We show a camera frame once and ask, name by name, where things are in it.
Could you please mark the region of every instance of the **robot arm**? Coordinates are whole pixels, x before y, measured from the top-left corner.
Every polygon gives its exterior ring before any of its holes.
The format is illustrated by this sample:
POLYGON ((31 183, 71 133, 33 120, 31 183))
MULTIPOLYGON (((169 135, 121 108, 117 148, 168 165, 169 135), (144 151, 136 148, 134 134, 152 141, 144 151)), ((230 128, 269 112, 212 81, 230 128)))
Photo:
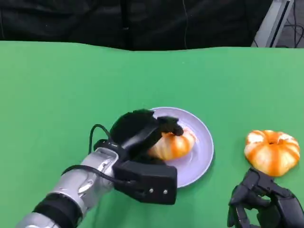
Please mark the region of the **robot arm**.
MULTIPOLYGON (((98 148, 82 165, 113 177, 112 166, 118 160, 114 151, 98 148)), ((75 228, 113 183, 97 174, 73 169, 61 176, 57 186, 27 215, 16 228, 75 228)))
POLYGON ((113 187, 140 202, 174 204, 177 170, 133 161, 161 138, 161 132, 183 133, 177 119, 155 119, 152 115, 148 110, 125 114, 114 124, 111 134, 98 125, 109 139, 99 140, 91 153, 95 125, 89 155, 80 165, 67 168, 57 186, 16 228, 76 228, 113 187))

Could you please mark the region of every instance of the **green table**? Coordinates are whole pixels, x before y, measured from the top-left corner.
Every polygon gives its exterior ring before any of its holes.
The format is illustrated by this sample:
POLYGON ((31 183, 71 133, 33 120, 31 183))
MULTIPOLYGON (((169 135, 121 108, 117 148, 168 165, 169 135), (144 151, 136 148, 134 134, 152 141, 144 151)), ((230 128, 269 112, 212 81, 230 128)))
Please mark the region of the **green table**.
MULTIPOLYGON (((212 167, 178 191, 174 206, 141 204, 113 190, 80 227, 226 227, 231 191, 249 168, 246 134, 281 130, 304 142, 303 64, 304 49, 149 53, 0 42, 2 227, 14 227, 66 167, 84 159, 93 124, 110 128, 130 110, 158 106, 188 110, 208 126, 212 167)), ((304 205, 303 176, 300 162, 276 182, 304 205)))

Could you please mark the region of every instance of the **plate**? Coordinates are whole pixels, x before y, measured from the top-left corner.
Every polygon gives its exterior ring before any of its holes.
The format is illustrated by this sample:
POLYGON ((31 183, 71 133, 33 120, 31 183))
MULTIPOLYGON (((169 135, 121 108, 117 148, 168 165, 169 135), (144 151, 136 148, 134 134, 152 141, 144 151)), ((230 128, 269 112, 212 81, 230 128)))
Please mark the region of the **plate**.
POLYGON ((214 146, 212 136, 205 124, 195 115, 173 107, 153 108, 154 117, 172 116, 179 119, 179 125, 189 128, 196 136, 192 150, 184 157, 166 161, 177 168, 177 187, 185 187, 198 180, 210 167, 214 146))

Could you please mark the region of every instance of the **small pumpkin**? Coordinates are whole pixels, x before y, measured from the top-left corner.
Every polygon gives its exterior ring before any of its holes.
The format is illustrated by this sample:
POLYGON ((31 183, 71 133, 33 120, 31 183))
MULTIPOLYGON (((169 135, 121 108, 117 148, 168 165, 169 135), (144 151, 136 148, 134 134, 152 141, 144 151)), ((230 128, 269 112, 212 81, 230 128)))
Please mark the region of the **small pumpkin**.
POLYGON ((184 134, 176 136, 162 133, 162 138, 149 150, 149 155, 162 160, 172 160, 188 154, 196 140, 194 133, 185 128, 184 134))
POLYGON ((279 177, 299 162, 300 146, 286 133, 254 130, 246 138, 245 156, 256 169, 279 177))

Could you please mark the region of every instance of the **black fabric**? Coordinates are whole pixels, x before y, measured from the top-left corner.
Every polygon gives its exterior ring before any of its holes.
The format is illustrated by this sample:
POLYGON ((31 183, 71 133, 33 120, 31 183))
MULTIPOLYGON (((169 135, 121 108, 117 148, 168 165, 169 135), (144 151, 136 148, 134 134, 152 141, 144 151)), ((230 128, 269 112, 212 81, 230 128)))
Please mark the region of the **black fabric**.
POLYGON ((0 0, 0 38, 79 42, 133 50, 245 47, 253 42, 271 2, 0 0), (127 19, 122 20, 124 2, 127 19), (123 21, 130 27, 129 46, 123 21))
POLYGON ((70 198, 60 194, 46 196, 33 210, 45 215, 62 228, 75 228, 82 217, 78 205, 70 198))

